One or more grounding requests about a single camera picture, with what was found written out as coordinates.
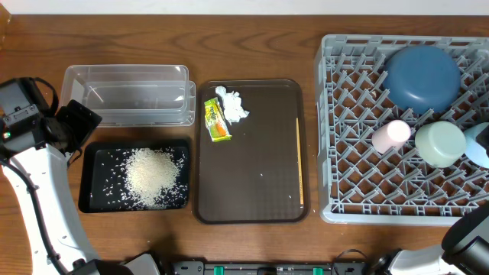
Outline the light blue saucer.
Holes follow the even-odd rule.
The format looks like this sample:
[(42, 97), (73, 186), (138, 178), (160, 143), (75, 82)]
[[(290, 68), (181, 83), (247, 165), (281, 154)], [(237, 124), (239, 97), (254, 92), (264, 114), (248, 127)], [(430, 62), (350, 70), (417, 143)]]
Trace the light blue saucer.
[[(488, 125), (488, 123), (483, 122), (480, 123), (479, 125)], [(488, 168), (489, 159), (488, 158), (479, 159), (476, 152), (476, 146), (477, 146), (477, 143), (475, 141), (475, 136), (477, 134), (476, 130), (477, 130), (477, 125), (464, 131), (465, 141), (466, 141), (465, 155), (471, 162), (477, 164), (478, 166), (483, 168)]]

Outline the mint green bowl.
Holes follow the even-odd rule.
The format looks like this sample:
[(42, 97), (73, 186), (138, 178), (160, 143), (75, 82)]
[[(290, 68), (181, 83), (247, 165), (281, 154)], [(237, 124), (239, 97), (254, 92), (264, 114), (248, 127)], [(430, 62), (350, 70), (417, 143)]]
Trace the mint green bowl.
[(423, 125), (415, 136), (419, 156), (431, 166), (446, 168), (454, 164), (466, 150), (465, 135), (456, 125), (437, 121)]

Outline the dark blue plate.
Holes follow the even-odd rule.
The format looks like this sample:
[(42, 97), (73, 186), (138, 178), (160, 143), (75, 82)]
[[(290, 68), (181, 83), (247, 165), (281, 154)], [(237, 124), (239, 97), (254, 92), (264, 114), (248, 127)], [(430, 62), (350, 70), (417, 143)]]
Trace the dark blue plate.
[(434, 46), (406, 47), (384, 66), (383, 87), (398, 108), (421, 115), (432, 109), (445, 111), (458, 97), (461, 72), (444, 50)]

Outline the pink white cup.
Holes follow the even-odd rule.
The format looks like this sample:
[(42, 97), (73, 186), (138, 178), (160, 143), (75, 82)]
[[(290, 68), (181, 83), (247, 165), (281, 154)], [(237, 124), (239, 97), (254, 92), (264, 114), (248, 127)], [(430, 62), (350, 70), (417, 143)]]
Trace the pink white cup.
[(399, 150), (410, 138), (410, 126), (402, 120), (394, 120), (378, 128), (371, 137), (374, 149), (383, 154), (394, 148)]

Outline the green yellow snack wrapper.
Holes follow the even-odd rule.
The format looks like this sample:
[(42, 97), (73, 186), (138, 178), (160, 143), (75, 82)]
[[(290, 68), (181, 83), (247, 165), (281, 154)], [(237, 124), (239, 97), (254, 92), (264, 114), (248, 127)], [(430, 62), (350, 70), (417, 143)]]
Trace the green yellow snack wrapper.
[(212, 142), (228, 141), (232, 139), (217, 98), (204, 102), (205, 124)]

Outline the white tissue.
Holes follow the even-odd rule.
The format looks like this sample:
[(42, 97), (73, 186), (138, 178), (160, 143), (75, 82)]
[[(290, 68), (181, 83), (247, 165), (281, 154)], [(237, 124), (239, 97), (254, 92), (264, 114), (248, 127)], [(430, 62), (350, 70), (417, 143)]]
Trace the white tissue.
[(232, 125), (238, 123), (242, 118), (249, 116), (249, 111), (246, 111), (241, 106), (242, 99), (239, 92), (227, 92), (224, 86), (217, 86), (215, 93), (221, 98), (224, 107), (224, 116), (226, 121)]

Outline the wooden chopstick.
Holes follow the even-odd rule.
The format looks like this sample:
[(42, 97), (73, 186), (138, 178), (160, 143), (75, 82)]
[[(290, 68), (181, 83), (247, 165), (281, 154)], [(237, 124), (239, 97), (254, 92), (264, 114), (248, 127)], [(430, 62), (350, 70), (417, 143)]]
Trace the wooden chopstick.
[(302, 154), (301, 154), (299, 118), (296, 118), (296, 149), (297, 149), (297, 166), (298, 166), (298, 179), (299, 179), (299, 191), (300, 191), (300, 207), (303, 208), (303, 206), (304, 206), (303, 169), (302, 169)]

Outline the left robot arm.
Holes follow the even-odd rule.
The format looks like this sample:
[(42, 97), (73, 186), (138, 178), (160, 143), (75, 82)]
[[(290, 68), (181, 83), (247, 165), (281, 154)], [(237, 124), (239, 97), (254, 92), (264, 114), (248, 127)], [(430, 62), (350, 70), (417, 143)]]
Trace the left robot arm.
[(127, 262), (102, 260), (86, 236), (68, 180), (73, 153), (101, 117), (75, 100), (48, 103), (44, 79), (1, 84), (1, 169), (18, 199), (35, 274), (162, 274), (152, 253)]

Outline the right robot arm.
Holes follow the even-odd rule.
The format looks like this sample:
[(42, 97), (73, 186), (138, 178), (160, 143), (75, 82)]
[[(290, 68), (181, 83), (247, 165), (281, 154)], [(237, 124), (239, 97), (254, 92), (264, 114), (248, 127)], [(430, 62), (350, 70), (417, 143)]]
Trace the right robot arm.
[[(416, 149), (427, 163), (443, 168), (457, 157), (488, 156), (488, 123), (461, 131), (439, 121), (422, 126), (415, 136)], [(398, 250), (378, 259), (365, 274), (487, 274), (488, 204), (460, 218), (446, 232), (442, 243), (422, 250)]]

